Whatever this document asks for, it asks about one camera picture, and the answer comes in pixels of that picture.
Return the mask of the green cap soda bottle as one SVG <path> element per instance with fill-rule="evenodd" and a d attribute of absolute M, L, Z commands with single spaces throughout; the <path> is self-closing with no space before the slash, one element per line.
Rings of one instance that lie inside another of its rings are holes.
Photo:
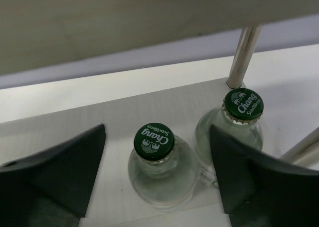
<path fill-rule="evenodd" d="M 182 210 L 199 177 L 194 151 L 162 123 L 143 125 L 133 144 L 128 175 L 137 195 L 161 212 Z"/>
<path fill-rule="evenodd" d="M 261 151 L 263 133 L 258 120 L 264 111 L 261 96 L 247 88 L 229 91 L 221 106 L 206 112 L 194 132 L 194 147 L 200 166 L 199 179 L 206 186 L 218 187 L 211 157 L 209 128 L 213 124 L 244 144 Z"/>

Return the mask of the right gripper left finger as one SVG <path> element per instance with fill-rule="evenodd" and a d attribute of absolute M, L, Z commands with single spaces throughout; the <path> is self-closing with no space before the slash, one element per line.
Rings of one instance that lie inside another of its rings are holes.
<path fill-rule="evenodd" d="M 0 167 L 2 227 L 77 227 L 85 217 L 105 142 L 104 124 Z"/>

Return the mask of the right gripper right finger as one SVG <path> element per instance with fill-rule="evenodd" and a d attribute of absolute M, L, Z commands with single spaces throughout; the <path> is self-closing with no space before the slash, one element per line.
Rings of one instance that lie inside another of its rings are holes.
<path fill-rule="evenodd" d="M 317 227 L 319 173 L 247 146 L 211 125 L 210 149 L 233 227 Z"/>

